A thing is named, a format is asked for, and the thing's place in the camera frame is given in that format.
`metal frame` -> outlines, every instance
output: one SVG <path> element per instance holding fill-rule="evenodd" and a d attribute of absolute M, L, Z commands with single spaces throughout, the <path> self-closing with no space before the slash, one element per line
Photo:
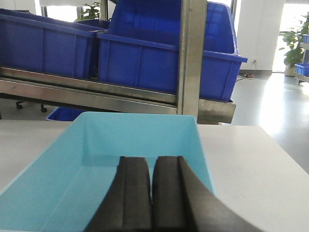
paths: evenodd
<path fill-rule="evenodd" d="M 0 68 L 0 97 L 91 110 L 177 114 L 177 96 L 172 94 L 9 68 Z M 198 122 L 207 124 L 231 123 L 236 107 L 204 99 L 198 104 Z"/>
<path fill-rule="evenodd" d="M 101 1 L 101 20 L 108 18 Z M 0 97 L 127 113 L 186 114 L 199 123 L 231 123 L 235 105 L 199 99 L 206 0 L 183 0 L 177 95 L 0 68 Z"/>
<path fill-rule="evenodd" d="M 108 20 L 108 0 L 100 0 L 100 22 Z"/>
<path fill-rule="evenodd" d="M 308 43 L 301 43 L 300 46 L 302 48 L 305 49 L 304 51 L 304 55 L 303 55 L 303 63 L 308 63 L 309 62 L 309 44 Z M 300 75 L 298 73 L 295 73 L 295 78 L 297 78 L 299 80 L 299 84 L 301 82 L 309 82 L 309 77 L 308 76 L 303 76 L 303 75 Z"/>
<path fill-rule="evenodd" d="M 182 1 L 177 101 L 180 115 L 198 115 L 206 9 L 207 1 Z"/>

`potted plant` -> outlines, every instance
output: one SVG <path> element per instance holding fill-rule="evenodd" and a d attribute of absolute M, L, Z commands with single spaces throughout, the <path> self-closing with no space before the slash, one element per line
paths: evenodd
<path fill-rule="evenodd" d="M 290 49 L 285 53 L 284 64 L 285 75 L 294 76 L 295 64 L 302 63 L 304 49 L 301 48 L 301 43 L 304 42 L 304 35 L 309 34 L 309 16 L 302 16 L 304 19 L 299 20 L 299 26 L 290 28 L 290 31 L 281 31 L 283 41 L 286 43 L 287 48 Z"/>
<path fill-rule="evenodd" d="M 76 19 L 76 21 L 79 20 L 87 20 L 87 19 L 100 19 L 100 3 L 94 2 L 92 5 L 84 4 L 85 10 L 82 11 L 81 18 Z"/>

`white tabletop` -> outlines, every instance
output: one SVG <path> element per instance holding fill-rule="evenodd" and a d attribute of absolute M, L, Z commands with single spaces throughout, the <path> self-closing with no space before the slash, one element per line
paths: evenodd
<path fill-rule="evenodd" d="M 0 190 L 68 122 L 0 120 Z M 309 176 L 261 128 L 199 125 L 218 197 L 266 232 L 309 231 Z"/>

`floor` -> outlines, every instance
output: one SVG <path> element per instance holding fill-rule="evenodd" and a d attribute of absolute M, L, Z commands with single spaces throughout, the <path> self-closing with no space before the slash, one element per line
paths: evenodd
<path fill-rule="evenodd" d="M 309 83 L 301 83 L 281 73 L 239 79 L 232 95 L 237 105 L 232 125 L 262 127 L 309 173 Z M 55 109 L 26 102 L 16 109 L 15 101 L 0 99 L 3 119 L 45 120 Z"/>

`bright window light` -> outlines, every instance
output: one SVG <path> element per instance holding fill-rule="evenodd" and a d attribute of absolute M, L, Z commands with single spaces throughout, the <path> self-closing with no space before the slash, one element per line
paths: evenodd
<path fill-rule="evenodd" d="M 76 6 L 48 6 L 47 15 L 49 18 L 74 22 L 77 19 Z"/>

